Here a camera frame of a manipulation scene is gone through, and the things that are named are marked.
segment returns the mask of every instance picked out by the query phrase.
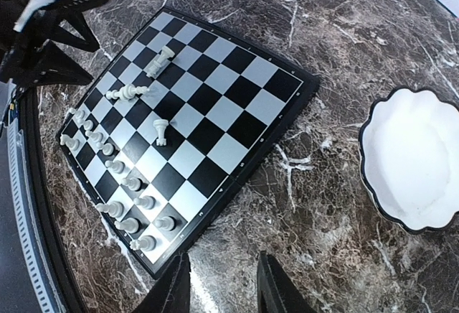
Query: chessboard border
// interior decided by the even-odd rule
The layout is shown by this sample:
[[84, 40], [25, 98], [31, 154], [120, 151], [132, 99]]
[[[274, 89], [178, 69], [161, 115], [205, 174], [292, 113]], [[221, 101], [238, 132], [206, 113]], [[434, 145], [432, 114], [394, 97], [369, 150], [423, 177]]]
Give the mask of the chessboard border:
[[[164, 272], [170, 260], [173, 258], [173, 254], [180, 253], [189, 249], [193, 243], [199, 238], [199, 236], [205, 231], [205, 227], [208, 226], [220, 213], [223, 209], [228, 205], [228, 203], [236, 196], [236, 194], [242, 189], [242, 186], [246, 183], [248, 178], [253, 174], [256, 170], [258, 164], [265, 158], [266, 154], [272, 149], [276, 140], [278, 140], [287, 130], [287, 128], [294, 122], [300, 112], [306, 107], [306, 104], [312, 99], [314, 93], [319, 88], [319, 78], [316, 75], [312, 75], [306, 72], [304, 69], [298, 67], [297, 65], [282, 59], [281, 57], [277, 56], [276, 54], [272, 53], [269, 50], [266, 50], [260, 45], [254, 45], [250, 41], [247, 41], [241, 34], [232, 33], [225, 31], [221, 27], [215, 26], [208, 22], [203, 22], [201, 20], [196, 19], [195, 17], [189, 16], [186, 13], [181, 11], [176, 11], [168, 7], [163, 7], [159, 9], [142, 27], [141, 29], [131, 38], [131, 40], [120, 50], [120, 52], [110, 61], [109, 65], [101, 72], [101, 74], [94, 80], [90, 89], [87, 90], [86, 94], [81, 97], [80, 101], [78, 102], [77, 106], [75, 107], [78, 109], [87, 97], [96, 89], [97, 84], [99, 83], [100, 79], [109, 71], [111, 68], [112, 63], [116, 62], [124, 53], [124, 51], [141, 35], [145, 29], [149, 26], [149, 24], [161, 13], [166, 12], [174, 17], [184, 19], [185, 21], [192, 22], [199, 27], [214, 33], [220, 37], [228, 39], [234, 42], [236, 45], [242, 47], [243, 49], [254, 53], [255, 55], [267, 59], [272, 58], [271, 62], [287, 73], [292, 73], [294, 77], [299, 80], [302, 80], [303, 83], [299, 87], [299, 90], [302, 92], [299, 95], [295, 95], [289, 100], [289, 102], [284, 106], [283, 111], [287, 111], [287, 113], [281, 115], [282, 121], [277, 126], [268, 126], [265, 130], [263, 135], [272, 134], [266, 138], [263, 144], [259, 147], [253, 147], [246, 155], [245, 159], [250, 159], [247, 163], [245, 163], [244, 167], [240, 169], [237, 173], [237, 176], [232, 177], [228, 176], [228, 178], [222, 183], [222, 185], [228, 184], [227, 187], [220, 195], [212, 195], [209, 198], [209, 202], [207, 202], [205, 206], [205, 210], [207, 213], [202, 216], [202, 219], [196, 219], [196, 217], [189, 221], [188, 225], [181, 231], [181, 234], [188, 234], [188, 236], [182, 241], [180, 238], [175, 238], [167, 248], [167, 250], [163, 253], [161, 258], [152, 264], [141, 251], [133, 251], [129, 247], [128, 241], [125, 239], [126, 233], [119, 231], [114, 226], [115, 219], [110, 218], [106, 214], [102, 214], [105, 221], [110, 225], [112, 231], [116, 234], [116, 236], [123, 242], [126, 248], [131, 252], [131, 254], [136, 258], [136, 260], [145, 268], [145, 270], [154, 278], [158, 279], [161, 274]], [[65, 118], [64, 123], [60, 127], [59, 131], [56, 134], [56, 140], [60, 141], [60, 135], [68, 126], [69, 122], [72, 120], [72, 116], [68, 115]], [[92, 185], [87, 181], [84, 172], [81, 170], [79, 164], [76, 161], [68, 149], [65, 146], [61, 146], [61, 149], [65, 153], [65, 157], [68, 160], [72, 171], [75, 173], [75, 176], [79, 179], [81, 185], [86, 190], [87, 194], [91, 197], [91, 200], [97, 204], [97, 202], [102, 202], [100, 195], [95, 191]]]

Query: fallen chess piece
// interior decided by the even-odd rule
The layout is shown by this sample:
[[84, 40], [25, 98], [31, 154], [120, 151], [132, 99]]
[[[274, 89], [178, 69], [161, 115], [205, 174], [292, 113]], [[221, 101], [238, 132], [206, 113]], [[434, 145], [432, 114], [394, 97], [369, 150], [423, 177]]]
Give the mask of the fallen chess piece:
[[99, 203], [95, 206], [97, 211], [104, 212], [112, 218], [120, 218], [124, 212], [124, 206], [119, 202], [111, 202], [107, 204]]
[[158, 138], [156, 139], [156, 145], [157, 146], [165, 146], [167, 141], [166, 138], [164, 137], [164, 134], [166, 133], [166, 128], [169, 125], [169, 122], [166, 119], [156, 119], [153, 122], [153, 126], [156, 129], [156, 133], [158, 134]]
[[127, 186], [131, 191], [139, 191], [142, 186], [142, 181], [139, 178], [124, 178], [121, 184]]
[[115, 221], [115, 227], [132, 234], [138, 231], [140, 223], [135, 218], [126, 218], [123, 222]]
[[152, 251], [156, 247], [156, 240], [153, 236], [145, 235], [137, 240], [132, 240], [130, 246], [134, 251]]
[[80, 146], [80, 141], [77, 139], [72, 139], [69, 135], [61, 135], [60, 145], [66, 146], [71, 151], [75, 151]]
[[150, 196], [134, 198], [134, 204], [142, 207], [143, 209], [153, 209], [155, 206], [155, 199]]
[[145, 73], [149, 78], [157, 78], [161, 69], [167, 66], [167, 60], [175, 56], [175, 52], [167, 46], [163, 46], [161, 54], [156, 55], [145, 67]]
[[86, 131], [85, 135], [89, 137], [89, 139], [95, 143], [99, 143], [103, 139], [103, 134], [100, 132], [92, 132], [92, 131]]
[[175, 220], [170, 216], [166, 216], [164, 218], [154, 220], [153, 225], [158, 229], [171, 231], [175, 228]]
[[123, 173], [124, 170], [124, 163], [121, 161], [105, 161], [105, 167], [111, 169], [113, 173], [120, 174]]

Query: white square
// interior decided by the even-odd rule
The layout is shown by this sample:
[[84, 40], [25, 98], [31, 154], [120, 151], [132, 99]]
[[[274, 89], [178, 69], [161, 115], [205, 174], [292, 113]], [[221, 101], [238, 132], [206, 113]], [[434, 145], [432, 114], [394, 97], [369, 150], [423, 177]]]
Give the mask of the white square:
[[202, 81], [186, 72], [172, 87], [172, 92], [180, 97], [183, 101], [188, 101], [191, 96], [202, 85]]
[[233, 103], [226, 96], [222, 96], [208, 112], [206, 118], [220, 127], [223, 131], [228, 131], [230, 126], [243, 111], [244, 110], [240, 106]]
[[188, 181], [184, 182], [169, 200], [169, 204], [189, 222], [198, 215], [206, 203], [207, 198]]
[[121, 186], [118, 187], [118, 189], [116, 189], [115, 193], [113, 193], [112, 197], [110, 197], [110, 199], [107, 201], [107, 203], [111, 202], [119, 202], [124, 207], [123, 214], [119, 218], [116, 218], [116, 220], [118, 221], [121, 221], [134, 205], [132, 199], [128, 196], [128, 194], [123, 190]]
[[185, 141], [169, 159], [169, 164], [188, 179], [204, 158], [205, 156], [198, 149]]
[[152, 182], [166, 163], [166, 159], [150, 146], [137, 161], [136, 167], [149, 182]]
[[247, 153], [247, 148], [230, 135], [225, 134], [207, 156], [226, 173], [231, 174]]
[[193, 47], [186, 46], [180, 53], [172, 60], [172, 62], [184, 70], [188, 70], [196, 61], [201, 57], [201, 53]]
[[144, 44], [134, 40], [133, 43], [123, 52], [123, 56], [133, 62], [144, 48]]
[[236, 44], [219, 37], [207, 48], [204, 54], [221, 63], [235, 48]]
[[248, 67], [245, 68], [242, 76], [251, 80], [260, 87], [265, 87], [265, 84], [278, 71], [278, 67], [261, 57], [256, 57]]
[[134, 82], [134, 80], [137, 78], [137, 76], [141, 72], [142, 72], [142, 69], [140, 69], [134, 63], [131, 63], [121, 74], [120, 81], [124, 83], [125, 85], [130, 85], [132, 84], [132, 82]]
[[183, 136], [188, 137], [204, 116], [187, 103], [171, 120], [171, 125]]
[[266, 125], [270, 125], [284, 108], [285, 103], [262, 89], [246, 107], [246, 111]]
[[120, 149], [128, 143], [136, 130], [127, 120], [123, 118], [116, 126], [115, 130], [110, 134], [111, 139], [118, 145]]
[[99, 159], [97, 155], [95, 155], [94, 159], [86, 167], [85, 175], [91, 185], [95, 186], [106, 171], [107, 169], [102, 163], [102, 160]]
[[239, 74], [235, 71], [224, 65], [219, 65], [206, 79], [205, 83], [214, 88], [218, 93], [225, 94], [238, 77]]

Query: white pawn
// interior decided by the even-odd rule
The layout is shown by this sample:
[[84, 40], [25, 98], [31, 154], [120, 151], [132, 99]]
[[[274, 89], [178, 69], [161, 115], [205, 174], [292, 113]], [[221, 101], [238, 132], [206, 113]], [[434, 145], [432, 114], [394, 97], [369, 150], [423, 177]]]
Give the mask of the white pawn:
[[156, 139], [157, 146], [165, 146], [167, 141], [164, 138], [164, 134], [166, 132], [166, 128], [169, 125], [169, 122], [166, 119], [156, 119], [153, 122], [153, 126], [156, 129], [156, 133], [158, 134], [158, 138]]
[[166, 216], [164, 218], [154, 220], [153, 225], [158, 229], [170, 231], [175, 228], [175, 220], [170, 216]]
[[113, 173], [120, 174], [123, 173], [124, 170], [124, 163], [121, 161], [105, 161], [105, 167], [111, 169]]
[[138, 191], [142, 186], [142, 181], [139, 178], [124, 178], [121, 184], [127, 186], [131, 191]]
[[156, 247], [156, 240], [153, 236], [145, 235], [137, 240], [132, 240], [130, 246], [135, 251], [152, 251]]
[[97, 211], [109, 214], [112, 218], [120, 218], [123, 215], [124, 206], [119, 202], [111, 202], [108, 204], [99, 203], [95, 206]]
[[150, 210], [155, 206], [155, 199], [150, 196], [134, 198], [134, 204], [144, 209]]
[[132, 234], [138, 231], [140, 223], [135, 218], [126, 218], [123, 222], [115, 221], [115, 227]]
[[80, 146], [80, 141], [78, 141], [77, 139], [70, 138], [69, 135], [61, 135], [60, 145], [61, 146], [65, 145], [71, 151], [75, 151]]
[[99, 143], [103, 139], [103, 135], [100, 132], [92, 132], [92, 131], [86, 131], [85, 135], [89, 137], [89, 139], [95, 143]]

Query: black square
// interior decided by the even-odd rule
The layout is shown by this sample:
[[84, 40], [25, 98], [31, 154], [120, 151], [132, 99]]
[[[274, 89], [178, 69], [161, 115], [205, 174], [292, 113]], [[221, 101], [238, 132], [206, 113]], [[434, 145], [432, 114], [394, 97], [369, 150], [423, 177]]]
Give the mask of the black square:
[[156, 175], [151, 184], [164, 196], [164, 198], [170, 200], [184, 181], [185, 178], [167, 163], [158, 175]]
[[77, 155], [78, 164], [81, 169], [85, 170], [89, 163], [94, 159], [95, 152], [88, 143], [83, 144], [80, 152]]
[[188, 181], [209, 198], [226, 177], [225, 171], [206, 157], [194, 170]]
[[264, 123], [243, 111], [229, 128], [228, 134], [249, 149], [265, 129]]
[[200, 52], [204, 52], [210, 45], [212, 45], [216, 38], [217, 37], [213, 34], [202, 30], [188, 45]]
[[169, 160], [181, 144], [184, 143], [185, 138], [173, 126], [167, 127], [164, 136], [167, 140], [166, 146], [157, 146], [156, 140], [153, 141], [152, 146], [163, 156], [163, 158]]
[[204, 118], [188, 136], [189, 143], [193, 144], [203, 154], [208, 154], [214, 145], [222, 138], [224, 131]]
[[212, 58], [202, 55], [194, 62], [191, 68], [188, 69], [188, 72], [204, 82], [218, 65], [219, 63]]
[[116, 126], [123, 120], [123, 116], [116, 110], [116, 108], [112, 107], [107, 115], [103, 118], [100, 122], [100, 125], [107, 131], [108, 134], [111, 134], [113, 130], [115, 130]]
[[260, 87], [249, 81], [247, 78], [239, 76], [231, 87], [229, 87], [224, 96], [229, 98], [231, 101], [234, 101], [242, 108], [246, 108], [252, 99], [258, 94], [260, 89]]
[[170, 204], [166, 205], [164, 209], [159, 213], [159, 215], [155, 218], [155, 220], [158, 220], [159, 218], [164, 218], [166, 216], [170, 216], [175, 220], [175, 228], [173, 230], [159, 230], [164, 237], [172, 241], [177, 234], [180, 233], [180, 231], [185, 227], [186, 225], [186, 220], [182, 215], [179, 214], [177, 210], [174, 209], [174, 207]]
[[146, 103], [144, 103], [141, 99], [138, 99], [137, 102], [132, 106], [129, 110], [128, 114], [126, 114], [126, 120], [135, 128], [137, 129], [143, 121], [145, 121], [146, 117], [151, 112], [151, 108], [148, 107]]
[[136, 131], [123, 148], [123, 153], [136, 164], [150, 144]]
[[301, 81], [299, 81], [299, 79], [278, 69], [266, 83], [265, 89], [282, 101], [287, 102], [300, 84]]
[[174, 63], [171, 63], [158, 76], [157, 80], [161, 82], [164, 87], [171, 89], [184, 73], [185, 70], [183, 70], [181, 67], [178, 67]]
[[85, 100], [85, 105], [89, 111], [92, 111], [96, 107], [102, 97], [102, 93], [97, 88], [91, 92]]
[[120, 75], [123, 73], [123, 71], [128, 67], [128, 65], [131, 63], [130, 60], [127, 58], [121, 56], [118, 58], [118, 60], [112, 65], [110, 68], [110, 72], [115, 76], [116, 78], [119, 78]]
[[144, 48], [141, 53], [137, 55], [134, 60], [134, 64], [137, 65], [140, 69], [145, 69], [147, 64], [156, 56], [156, 52], [150, 50], [149, 48]]
[[148, 43], [159, 33], [156, 29], [153, 27], [147, 27], [145, 31], [137, 38], [137, 41], [144, 44], [148, 45]]
[[136, 205], [133, 205], [130, 208], [123, 220], [127, 220], [128, 218], [135, 218], [139, 224], [139, 229], [135, 233], [129, 233], [134, 239], [137, 239], [139, 236], [141, 236], [145, 229], [150, 225], [150, 220], [146, 218], [146, 216], [141, 212], [141, 210]]
[[180, 108], [182, 108], [184, 104], [185, 102], [177, 95], [172, 92], [168, 92], [166, 96], [161, 99], [161, 102], [155, 107], [154, 111], [162, 119], [170, 121], [177, 112], [180, 111]]
[[214, 107], [221, 96], [222, 95], [215, 89], [210, 88], [206, 84], [203, 84], [188, 100], [188, 104], [193, 106], [205, 116], [210, 111], [210, 109]]
[[247, 52], [240, 47], [236, 47], [222, 62], [229, 69], [242, 74], [249, 64], [255, 59], [255, 55]]
[[100, 197], [104, 202], [107, 202], [113, 193], [118, 189], [120, 185], [112, 177], [109, 171], [106, 171], [99, 182], [95, 185], [95, 189], [99, 192]]
[[185, 21], [174, 18], [161, 31], [173, 37], [179, 33], [180, 29], [182, 29], [185, 24]]

